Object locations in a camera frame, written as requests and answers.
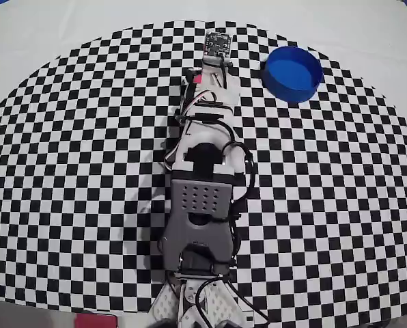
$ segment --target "wire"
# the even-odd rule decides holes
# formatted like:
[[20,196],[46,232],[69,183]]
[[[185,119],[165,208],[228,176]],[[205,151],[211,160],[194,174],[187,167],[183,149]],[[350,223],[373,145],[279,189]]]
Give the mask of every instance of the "wire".
[[223,54],[220,54],[220,69],[222,70],[222,75],[223,75],[223,89],[227,89],[227,81],[226,81],[226,71],[225,71],[225,58],[223,57]]
[[[209,94],[209,93],[211,93],[211,95],[212,95],[212,97],[214,99],[214,102],[216,102],[217,101],[217,95],[211,90],[204,90],[204,91],[200,92],[196,97],[194,97],[190,101],[190,103],[187,105],[187,107],[181,111],[181,115],[186,116],[188,111],[190,110],[190,108],[193,105],[195,105],[199,100],[201,100],[206,94]],[[184,128],[184,130],[182,131],[181,138],[182,138],[182,136],[184,136],[184,134],[187,132],[187,130],[188,130],[187,128]],[[168,153],[166,153],[166,155],[164,156],[164,167],[167,169],[167,171],[171,171],[171,169],[172,169],[172,165],[169,164],[169,160],[176,153],[176,150],[178,150],[181,138],[178,140],[175,147],[173,147],[173,149],[170,150]]]
[[256,177],[256,174],[257,174],[256,166],[257,165],[253,161],[253,155],[252,155],[251,151],[246,147],[246,145],[244,143],[238,142],[238,141],[229,141],[223,146],[222,152],[224,152],[225,149],[227,147],[229,147],[229,146],[231,146],[231,147],[240,147],[240,148],[243,149],[245,159],[246,159],[246,165],[249,168],[250,175],[251,175],[251,177],[249,179],[249,185],[248,185],[246,191],[244,192],[243,196],[239,197],[237,200],[234,200],[232,202],[232,204],[231,204],[233,206],[233,208],[235,208],[235,206],[237,206],[238,203],[240,203],[243,200],[247,199],[250,196],[250,194],[252,193],[252,190],[253,190],[253,188],[255,186],[255,177]]
[[224,278],[215,277],[215,278],[206,280],[202,285],[199,286],[199,288],[197,289],[197,292],[196,292],[196,296],[195,296],[196,310],[199,312],[200,316],[202,317],[202,320],[205,322],[205,324],[208,328],[212,328],[212,325],[211,325],[210,321],[208,320],[208,318],[206,317],[206,315],[204,314],[204,311],[202,310],[202,306],[199,302],[199,299],[200,299],[202,290],[204,290],[204,288],[206,286],[208,286],[209,284],[212,284],[213,282],[217,282],[219,280],[223,281]]
[[186,115],[186,114],[188,113],[188,111],[190,110],[190,108],[191,108],[195,103],[197,103],[197,102],[198,102],[199,100],[201,100],[206,94],[209,94],[209,93],[211,93],[211,95],[212,95],[212,97],[213,97],[213,99],[214,99],[214,102],[216,102],[216,101],[217,101],[217,95],[216,95],[213,91],[211,91],[211,90],[204,90],[204,91],[200,92],[196,97],[194,97],[194,98],[192,99],[192,101],[190,101],[190,103],[187,105],[187,107],[182,110],[181,115]]
[[237,223],[235,219],[229,220],[229,228],[231,230],[231,239],[232,239],[232,258],[235,258],[240,251],[240,246],[242,244],[242,240],[240,235],[238,234]]
[[223,54],[221,53],[219,55],[221,58],[220,65],[214,65],[214,64],[209,64],[206,61],[202,60],[202,63],[204,65],[207,65],[209,67],[214,67],[214,68],[220,68],[222,70],[222,75],[223,75],[223,89],[227,89],[227,80],[226,80],[226,71],[225,71],[225,58],[223,57]]
[[231,281],[227,280],[226,281],[228,286],[232,289],[232,291],[234,293],[236,293],[236,295],[238,296],[239,299],[241,299],[242,301],[244,301],[252,310],[254,310],[255,312],[257,312],[260,316],[262,316],[267,323],[270,323],[270,319],[267,315],[265,315],[265,313],[263,313],[260,309],[257,309],[256,307],[254,307],[251,302],[249,302],[247,299],[245,299],[244,296],[240,295],[240,293],[238,292],[237,288],[234,287],[234,285],[231,283]]
[[217,85],[218,85],[219,87],[222,87],[222,85],[221,85],[220,82],[219,82],[219,79],[217,78],[216,73],[212,73],[211,76],[212,76],[212,78],[213,78],[214,80],[216,80]]
[[236,135],[234,134],[234,130],[228,124],[224,123],[224,121],[209,120],[208,118],[197,118],[196,116],[178,116],[178,118],[182,119],[182,120],[188,120],[188,121],[200,121],[204,124],[209,124],[209,125],[213,125],[213,124],[220,125],[223,128],[225,128],[225,130],[229,133],[229,138],[231,139],[231,141],[229,141],[229,142],[235,142],[235,140],[236,140]]

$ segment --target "checkerboard mat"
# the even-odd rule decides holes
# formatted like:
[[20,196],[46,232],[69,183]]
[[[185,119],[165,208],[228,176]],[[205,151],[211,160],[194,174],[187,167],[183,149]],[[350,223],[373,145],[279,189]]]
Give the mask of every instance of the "checkerboard mat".
[[240,293],[283,327],[407,314],[405,119],[310,48],[324,68],[318,93],[275,99],[260,69],[297,43],[233,22],[115,32],[44,65],[1,102],[0,300],[150,308],[170,205],[160,163],[179,135],[183,69],[201,66],[208,29],[233,36],[236,132],[258,166],[238,222]]

